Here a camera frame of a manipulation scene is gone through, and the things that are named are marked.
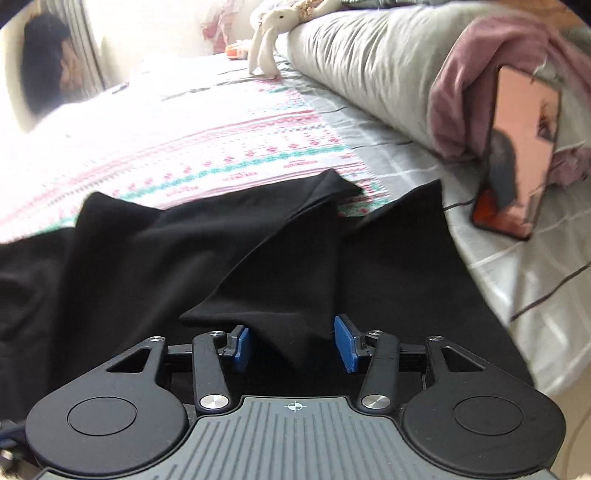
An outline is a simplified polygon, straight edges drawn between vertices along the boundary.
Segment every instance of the patterned blanket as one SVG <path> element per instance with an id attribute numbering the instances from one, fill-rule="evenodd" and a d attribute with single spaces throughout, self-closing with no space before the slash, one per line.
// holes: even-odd
<path id="1" fill-rule="evenodd" d="M 51 127 L 37 132 L 36 153 L 28 153 L 28 188 L 5 192 L 0 241 L 74 225 L 94 191 L 168 208 L 334 168 L 363 188 L 342 206 L 344 214 L 364 215 L 390 201 L 337 133 L 280 82 L 251 80 L 157 99 L 133 85 L 128 90 L 46 120 Z"/>

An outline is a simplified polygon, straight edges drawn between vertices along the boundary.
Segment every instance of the person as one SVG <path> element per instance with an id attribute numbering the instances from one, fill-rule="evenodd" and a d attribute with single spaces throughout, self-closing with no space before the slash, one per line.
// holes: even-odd
<path id="1" fill-rule="evenodd" d="M 24 31 L 21 82 L 35 116 L 45 116 L 82 87 L 82 72 L 70 29 L 56 16 L 30 19 Z"/>

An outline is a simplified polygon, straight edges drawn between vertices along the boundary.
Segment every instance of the crosshair marking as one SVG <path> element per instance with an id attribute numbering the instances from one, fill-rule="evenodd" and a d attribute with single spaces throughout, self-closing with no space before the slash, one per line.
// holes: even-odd
<path id="1" fill-rule="evenodd" d="M 305 405 L 302 405 L 300 402 L 291 402 L 289 405 L 285 405 L 289 408 L 292 412 L 300 411 L 302 408 L 305 408 Z"/>

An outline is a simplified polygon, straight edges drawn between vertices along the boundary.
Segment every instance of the blue gripper pad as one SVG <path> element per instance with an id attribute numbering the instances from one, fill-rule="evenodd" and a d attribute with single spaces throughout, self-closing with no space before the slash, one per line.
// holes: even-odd
<path id="1" fill-rule="evenodd" d="M 355 373 L 359 365 L 359 356 L 355 351 L 355 338 L 339 316 L 335 317 L 335 344 L 347 373 Z"/>
<path id="2" fill-rule="evenodd" d="M 250 330 L 245 328 L 238 337 L 238 345 L 236 346 L 236 355 L 234 355 L 234 370 L 238 373 L 244 373 L 251 359 L 252 342 Z"/>

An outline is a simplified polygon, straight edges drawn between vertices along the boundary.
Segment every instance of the metal screw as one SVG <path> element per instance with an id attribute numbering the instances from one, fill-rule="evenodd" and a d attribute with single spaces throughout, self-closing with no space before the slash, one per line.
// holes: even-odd
<path id="1" fill-rule="evenodd" d="M 383 410 L 390 406 L 390 399 L 384 395 L 368 395 L 361 401 L 365 408 L 370 410 Z"/>
<path id="2" fill-rule="evenodd" d="M 208 410 L 219 410 L 220 408 L 226 407 L 230 403 L 230 399 L 224 395 L 207 395 L 203 397 L 199 404 Z"/>
<path id="3" fill-rule="evenodd" d="M 8 472 L 12 469 L 14 455 L 10 450 L 0 450 L 0 472 Z"/>

